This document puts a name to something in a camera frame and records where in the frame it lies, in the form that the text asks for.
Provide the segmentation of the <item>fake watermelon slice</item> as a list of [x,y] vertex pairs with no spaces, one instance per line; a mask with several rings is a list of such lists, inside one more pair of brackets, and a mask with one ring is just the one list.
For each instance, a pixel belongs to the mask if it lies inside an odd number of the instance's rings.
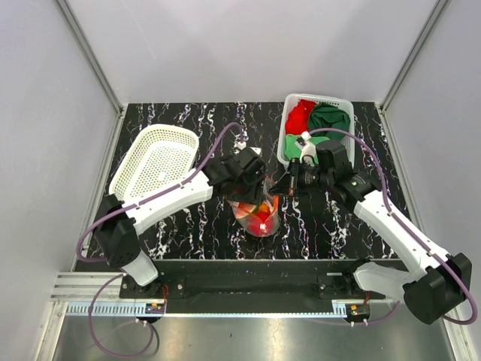
[[259,211],[259,206],[240,202],[233,207],[233,211],[236,218],[245,218],[256,214]]

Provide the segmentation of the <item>clear zip top bag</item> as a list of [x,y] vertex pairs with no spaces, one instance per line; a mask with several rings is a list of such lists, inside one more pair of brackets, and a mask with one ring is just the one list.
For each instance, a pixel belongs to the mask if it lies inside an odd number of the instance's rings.
[[262,201],[259,205],[228,200],[236,221],[245,231],[258,238],[274,235],[280,226],[278,214],[280,197],[271,195],[268,191],[274,185],[270,177],[265,178]]

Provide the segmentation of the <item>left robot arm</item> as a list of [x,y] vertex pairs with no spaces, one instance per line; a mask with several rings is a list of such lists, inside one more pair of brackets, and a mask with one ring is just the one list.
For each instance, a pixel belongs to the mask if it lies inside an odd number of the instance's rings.
[[191,170],[186,181],[166,186],[130,208],[110,195],[101,204],[92,236],[109,266],[130,275],[143,296],[155,297],[162,290],[162,279],[141,249],[139,236],[160,220],[212,198],[260,203],[265,167],[262,150],[247,147],[235,155],[208,160],[204,167]]

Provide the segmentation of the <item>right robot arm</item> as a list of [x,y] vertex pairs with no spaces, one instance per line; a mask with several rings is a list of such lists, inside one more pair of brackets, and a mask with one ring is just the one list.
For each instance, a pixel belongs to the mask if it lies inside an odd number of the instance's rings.
[[471,299],[472,263],[436,245],[398,212],[383,185],[365,171],[355,171],[339,141],[317,145],[298,138],[286,173],[271,188],[272,194],[300,196],[314,190],[327,191],[333,199],[369,225],[398,255],[405,271],[356,263],[341,279],[350,298],[366,291],[403,302],[422,323],[432,324],[463,301]]

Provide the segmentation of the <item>light green cloth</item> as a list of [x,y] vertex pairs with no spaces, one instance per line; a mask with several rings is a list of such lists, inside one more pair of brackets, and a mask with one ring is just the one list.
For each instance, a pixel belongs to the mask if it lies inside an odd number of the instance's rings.
[[329,141],[329,138],[324,137],[324,136],[318,136],[318,137],[310,137],[309,139],[304,139],[302,135],[293,135],[293,134],[287,134],[285,136],[285,141],[284,141],[284,156],[287,160],[292,160],[294,158],[299,158],[301,159],[301,153],[302,153],[302,148],[304,145],[300,147],[298,145],[298,142],[307,142],[307,143],[312,143],[313,146],[315,147],[317,144],[320,144],[325,141]]

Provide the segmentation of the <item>red cloth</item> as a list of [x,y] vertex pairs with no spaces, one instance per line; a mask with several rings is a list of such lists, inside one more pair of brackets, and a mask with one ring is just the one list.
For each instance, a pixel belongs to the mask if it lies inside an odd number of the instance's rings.
[[306,132],[310,113],[315,107],[315,102],[301,99],[288,115],[285,124],[286,134],[300,135]]

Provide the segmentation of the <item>dark green cloth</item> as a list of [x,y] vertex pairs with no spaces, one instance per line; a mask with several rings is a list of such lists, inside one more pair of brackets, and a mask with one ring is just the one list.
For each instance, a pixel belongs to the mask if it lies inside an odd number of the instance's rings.
[[344,132],[349,131],[351,124],[350,116],[347,112],[327,103],[317,104],[310,112],[307,121],[307,128],[312,135],[326,137],[330,140],[341,141],[344,138],[343,133],[334,131],[314,132],[316,129],[338,129]]

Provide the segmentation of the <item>white oval perforated basket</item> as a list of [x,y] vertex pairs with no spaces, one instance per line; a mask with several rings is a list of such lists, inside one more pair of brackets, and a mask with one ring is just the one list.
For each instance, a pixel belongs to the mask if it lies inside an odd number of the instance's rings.
[[123,157],[108,193],[135,203],[177,184],[190,173],[199,137],[178,126],[154,124],[141,130]]

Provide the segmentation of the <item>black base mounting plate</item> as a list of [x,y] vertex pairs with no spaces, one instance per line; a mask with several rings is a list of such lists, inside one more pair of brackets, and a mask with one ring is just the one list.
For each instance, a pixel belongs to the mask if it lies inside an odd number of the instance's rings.
[[351,261],[162,260],[159,276],[141,287],[121,281],[122,299],[167,298],[167,312],[232,317],[331,313],[333,301],[363,303],[383,296],[347,280]]

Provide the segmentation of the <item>right aluminium frame post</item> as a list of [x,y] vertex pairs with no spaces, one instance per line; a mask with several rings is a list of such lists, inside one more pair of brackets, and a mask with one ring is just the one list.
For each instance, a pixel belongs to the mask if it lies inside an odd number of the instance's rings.
[[434,33],[437,24],[442,19],[450,3],[450,0],[436,0],[434,3],[434,6],[424,22],[419,34],[417,35],[416,40],[413,42],[406,59],[395,76],[392,85],[389,87],[386,96],[380,103],[380,110],[382,112],[387,112],[389,106],[393,103],[396,95],[403,86],[407,76],[410,74],[410,71],[416,63],[416,60],[419,58],[420,54],[425,48],[425,45],[428,43],[429,38]]

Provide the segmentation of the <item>aluminium frame post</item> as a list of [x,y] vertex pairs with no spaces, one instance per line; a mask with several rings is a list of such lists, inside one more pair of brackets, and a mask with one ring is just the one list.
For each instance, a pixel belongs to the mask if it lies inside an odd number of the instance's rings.
[[58,8],[63,20],[65,21],[66,26],[71,32],[73,39],[79,47],[80,52],[83,54],[87,65],[89,66],[91,72],[97,80],[98,85],[101,87],[101,90],[106,96],[110,106],[113,108],[115,114],[119,116],[123,111],[123,105],[121,104],[116,93],[114,92],[113,87],[110,85],[110,82],[107,79],[107,76],[104,73],[100,62],[94,54],[94,51],[87,39],[87,36],[82,30],[80,22],[74,14],[74,11],[70,6],[69,1],[53,0],[53,3]]
[[416,63],[416,60],[419,58],[420,54],[425,48],[425,45],[428,43],[429,38],[434,33],[437,24],[442,19],[450,3],[450,0],[436,0],[434,3],[434,6],[424,22],[419,34],[417,35],[416,40],[413,42],[406,59],[395,76],[392,85],[389,87],[386,96],[380,103],[380,110],[382,112],[387,112],[389,106],[393,103],[396,95],[403,86],[407,76],[410,74],[410,71]]

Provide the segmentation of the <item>left aluminium frame post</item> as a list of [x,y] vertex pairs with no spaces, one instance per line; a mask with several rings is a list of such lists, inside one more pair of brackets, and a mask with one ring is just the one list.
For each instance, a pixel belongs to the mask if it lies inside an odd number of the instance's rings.
[[82,30],[80,22],[74,14],[74,11],[70,6],[69,1],[53,0],[53,3],[58,8],[63,20],[65,21],[66,26],[71,32],[73,39],[79,47],[80,52],[83,54],[87,65],[89,66],[91,72],[97,80],[98,85],[101,87],[101,90],[106,96],[110,106],[113,108],[115,114],[119,116],[123,111],[123,105],[121,104],[116,93],[114,92],[113,87],[110,85],[110,82],[107,79],[107,76],[104,73],[100,62],[94,54],[94,51],[87,39],[87,36]]

